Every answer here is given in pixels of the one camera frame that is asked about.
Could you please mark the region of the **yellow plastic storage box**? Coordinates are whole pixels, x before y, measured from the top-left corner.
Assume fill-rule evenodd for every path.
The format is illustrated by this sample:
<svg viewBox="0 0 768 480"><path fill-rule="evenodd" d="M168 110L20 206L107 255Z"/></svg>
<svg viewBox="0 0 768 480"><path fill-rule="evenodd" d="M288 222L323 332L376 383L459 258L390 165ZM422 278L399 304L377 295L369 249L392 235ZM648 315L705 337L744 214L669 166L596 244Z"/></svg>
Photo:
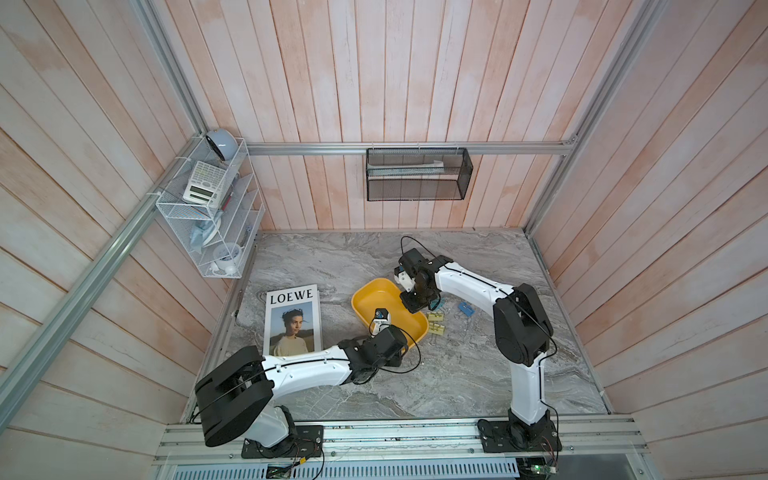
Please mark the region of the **yellow plastic storage box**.
<svg viewBox="0 0 768 480"><path fill-rule="evenodd" d="M422 312L410 313L400 299L401 290L387 278L377 278L361 287L351 299L360 321L369 327L378 308L386 309L392 323L410 336L409 346L420 342L428 333L427 317Z"/></svg>

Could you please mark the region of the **blue binder clip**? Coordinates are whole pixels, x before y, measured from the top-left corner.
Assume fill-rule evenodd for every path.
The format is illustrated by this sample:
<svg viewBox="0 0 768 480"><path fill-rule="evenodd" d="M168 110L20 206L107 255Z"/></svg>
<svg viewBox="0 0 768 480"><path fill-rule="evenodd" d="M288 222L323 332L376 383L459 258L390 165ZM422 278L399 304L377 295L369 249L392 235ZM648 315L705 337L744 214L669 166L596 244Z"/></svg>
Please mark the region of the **blue binder clip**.
<svg viewBox="0 0 768 480"><path fill-rule="evenodd" d="M458 308L467 317L472 317L475 314L474 308L467 302L460 302Z"/></svg>

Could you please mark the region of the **LOEWE magazine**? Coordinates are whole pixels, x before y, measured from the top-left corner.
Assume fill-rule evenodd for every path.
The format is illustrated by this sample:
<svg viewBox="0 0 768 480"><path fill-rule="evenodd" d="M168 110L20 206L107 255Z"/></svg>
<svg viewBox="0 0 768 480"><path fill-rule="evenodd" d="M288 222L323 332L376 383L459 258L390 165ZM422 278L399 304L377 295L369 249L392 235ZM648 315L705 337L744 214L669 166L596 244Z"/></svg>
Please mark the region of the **LOEWE magazine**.
<svg viewBox="0 0 768 480"><path fill-rule="evenodd" d="M264 316L265 352L272 356L295 356L321 349L317 285L268 292Z"/></svg>

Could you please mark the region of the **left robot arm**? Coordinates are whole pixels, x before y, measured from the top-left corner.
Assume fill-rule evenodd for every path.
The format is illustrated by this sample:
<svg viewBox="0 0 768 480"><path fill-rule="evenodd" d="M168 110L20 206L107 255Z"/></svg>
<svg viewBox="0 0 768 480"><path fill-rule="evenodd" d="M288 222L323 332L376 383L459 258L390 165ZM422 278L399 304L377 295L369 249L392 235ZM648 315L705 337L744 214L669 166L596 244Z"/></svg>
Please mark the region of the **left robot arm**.
<svg viewBox="0 0 768 480"><path fill-rule="evenodd" d="M408 349L407 335L395 326L288 357L243 347L195 385L205 445L245 436L271 448L293 434L292 420L274 400L315 387L364 384L380 370L398 366Z"/></svg>

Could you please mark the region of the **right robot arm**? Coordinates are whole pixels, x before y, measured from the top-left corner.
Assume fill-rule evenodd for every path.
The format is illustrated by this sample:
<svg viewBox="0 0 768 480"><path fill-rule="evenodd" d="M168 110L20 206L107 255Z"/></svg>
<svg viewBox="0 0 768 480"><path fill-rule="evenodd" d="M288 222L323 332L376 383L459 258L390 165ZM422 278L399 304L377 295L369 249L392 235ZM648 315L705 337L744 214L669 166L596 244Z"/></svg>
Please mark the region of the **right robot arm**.
<svg viewBox="0 0 768 480"><path fill-rule="evenodd" d="M411 313L430 308L449 294L489 314L497 349L511 363L512 418L533 426L548 417L543 366L554 331L535 288L499 283L446 256L428 259L416 249L402 254L394 277Z"/></svg>

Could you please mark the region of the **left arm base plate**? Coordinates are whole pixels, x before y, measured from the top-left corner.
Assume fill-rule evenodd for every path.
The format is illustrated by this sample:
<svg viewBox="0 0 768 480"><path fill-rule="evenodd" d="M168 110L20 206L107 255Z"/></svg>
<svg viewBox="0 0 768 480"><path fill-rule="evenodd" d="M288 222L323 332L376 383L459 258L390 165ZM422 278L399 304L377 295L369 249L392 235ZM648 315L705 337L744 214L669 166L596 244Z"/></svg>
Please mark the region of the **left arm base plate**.
<svg viewBox="0 0 768 480"><path fill-rule="evenodd" d="M246 439L241 451L243 459L312 458L321 456L324 427L319 424L299 425L272 447Z"/></svg>

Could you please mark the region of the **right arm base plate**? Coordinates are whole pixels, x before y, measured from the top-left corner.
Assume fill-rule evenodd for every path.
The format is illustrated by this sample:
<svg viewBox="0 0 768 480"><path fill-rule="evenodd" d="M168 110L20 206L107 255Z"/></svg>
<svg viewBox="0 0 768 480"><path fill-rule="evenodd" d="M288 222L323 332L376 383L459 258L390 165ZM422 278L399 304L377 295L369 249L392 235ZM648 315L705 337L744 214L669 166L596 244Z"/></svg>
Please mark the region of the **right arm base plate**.
<svg viewBox="0 0 768 480"><path fill-rule="evenodd" d="M527 425L516 419L477 421L477 429L485 453L559 453L562 450L562 443L555 427L555 422L547 416L533 425Z"/></svg>

